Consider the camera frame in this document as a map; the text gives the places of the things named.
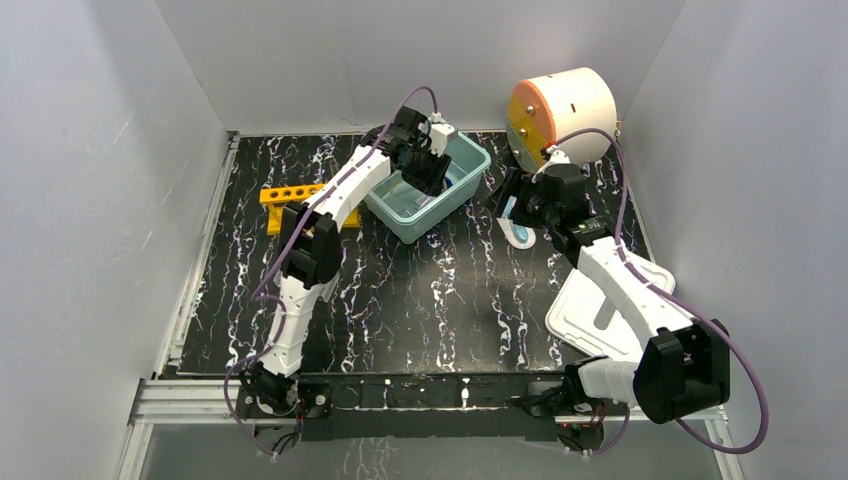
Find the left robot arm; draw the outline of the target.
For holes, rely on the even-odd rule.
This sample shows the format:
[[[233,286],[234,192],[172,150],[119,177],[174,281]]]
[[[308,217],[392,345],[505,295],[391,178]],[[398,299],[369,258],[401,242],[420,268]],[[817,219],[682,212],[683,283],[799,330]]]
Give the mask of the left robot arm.
[[[401,107],[393,119],[370,132],[350,159],[316,193],[282,210],[282,250],[257,290],[278,284],[276,311],[265,348],[240,377],[248,399],[262,412],[286,416],[297,407],[298,374],[309,323],[319,301],[328,301],[343,261],[344,222],[381,182],[397,174],[415,190],[436,197],[446,186],[447,153],[457,129],[440,113],[424,115]]]

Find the teal plastic bin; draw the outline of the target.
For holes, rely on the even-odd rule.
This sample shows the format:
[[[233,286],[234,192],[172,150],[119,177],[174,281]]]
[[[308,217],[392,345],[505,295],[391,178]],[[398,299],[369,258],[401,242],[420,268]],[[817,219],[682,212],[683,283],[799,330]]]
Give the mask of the teal plastic bin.
[[[469,201],[491,165],[488,152],[464,132],[448,142],[446,154],[451,157],[445,174],[447,187],[438,196],[425,195],[395,172],[364,199],[368,210],[405,244],[416,241]]]

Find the white plastic bin lid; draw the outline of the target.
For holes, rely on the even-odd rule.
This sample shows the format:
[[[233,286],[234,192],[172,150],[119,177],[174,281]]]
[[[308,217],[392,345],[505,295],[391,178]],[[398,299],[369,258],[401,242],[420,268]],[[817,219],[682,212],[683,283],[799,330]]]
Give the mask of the white plastic bin lid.
[[[580,270],[567,277],[547,313],[546,327],[553,336],[590,357],[637,363],[643,354],[630,325]]]

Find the yellow test tube rack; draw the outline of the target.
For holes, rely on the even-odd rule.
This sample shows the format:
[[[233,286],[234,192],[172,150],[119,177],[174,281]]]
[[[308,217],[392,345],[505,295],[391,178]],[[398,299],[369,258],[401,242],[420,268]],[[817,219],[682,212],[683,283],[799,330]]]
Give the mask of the yellow test tube rack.
[[[263,188],[259,204],[266,208],[268,214],[266,233],[275,236],[281,232],[284,205],[304,201],[323,187],[323,184],[311,184]]]

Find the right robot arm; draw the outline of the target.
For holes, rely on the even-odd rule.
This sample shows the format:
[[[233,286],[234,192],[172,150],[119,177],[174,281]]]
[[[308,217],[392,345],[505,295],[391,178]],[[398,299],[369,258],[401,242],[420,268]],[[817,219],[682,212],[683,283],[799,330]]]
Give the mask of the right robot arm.
[[[611,302],[639,342],[636,362],[601,351],[566,366],[563,399],[571,411],[587,414],[609,399],[664,424],[728,401],[726,330],[672,308],[665,291],[642,277],[608,224],[592,215],[578,166],[560,165],[552,175],[511,168],[490,201],[499,218],[546,229],[574,273]]]

